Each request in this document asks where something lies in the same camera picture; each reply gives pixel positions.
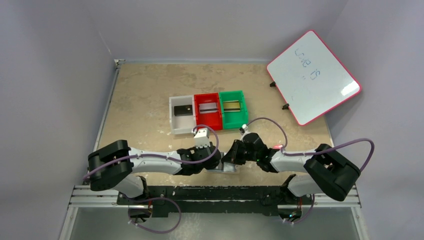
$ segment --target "wooden tabletop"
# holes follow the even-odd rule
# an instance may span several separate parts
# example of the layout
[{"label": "wooden tabletop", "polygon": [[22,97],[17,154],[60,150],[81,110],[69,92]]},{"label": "wooden tabletop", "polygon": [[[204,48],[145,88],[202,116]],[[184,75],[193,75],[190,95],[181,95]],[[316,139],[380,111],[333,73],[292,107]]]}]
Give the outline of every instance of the wooden tabletop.
[{"label": "wooden tabletop", "polygon": [[[332,144],[325,117],[306,126],[296,123],[280,92],[270,87],[272,79],[265,64],[141,64],[121,66],[104,122],[99,147],[116,140],[130,147],[154,152],[170,152],[194,146],[190,134],[172,135],[169,97],[242,90],[249,119],[268,117],[277,121],[288,136],[288,151]],[[272,147],[284,143],[284,136],[273,123],[258,120],[249,126]],[[237,129],[218,131],[219,150],[227,152],[241,135]],[[191,176],[140,173],[148,185],[179,186],[261,186],[281,185],[292,172],[269,173],[248,162],[237,173],[210,173],[203,170]]]}]

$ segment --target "gray wall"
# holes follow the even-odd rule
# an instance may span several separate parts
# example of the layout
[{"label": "gray wall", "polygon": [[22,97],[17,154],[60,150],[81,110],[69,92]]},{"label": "gray wall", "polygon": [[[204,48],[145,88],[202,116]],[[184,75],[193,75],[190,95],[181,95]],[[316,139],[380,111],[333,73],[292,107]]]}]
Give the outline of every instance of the gray wall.
[{"label": "gray wall", "polygon": [[[424,1],[350,0],[327,43],[363,93],[327,115],[336,144],[375,141],[358,180],[372,239],[424,239]],[[361,165],[368,145],[342,150]]]},{"label": "gray wall", "polygon": [[309,29],[326,37],[348,0],[90,0],[115,59],[270,61]]},{"label": "gray wall", "polygon": [[56,240],[114,63],[79,0],[0,6],[0,239]]}]

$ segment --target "white object on table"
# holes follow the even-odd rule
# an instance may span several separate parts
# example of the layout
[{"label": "white object on table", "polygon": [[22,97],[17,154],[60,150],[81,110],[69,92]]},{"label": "white object on table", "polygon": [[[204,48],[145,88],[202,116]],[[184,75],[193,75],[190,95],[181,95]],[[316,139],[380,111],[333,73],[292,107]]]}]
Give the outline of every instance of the white object on table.
[{"label": "white object on table", "polygon": [[267,69],[300,125],[361,91],[361,85],[313,30],[282,52]]}]

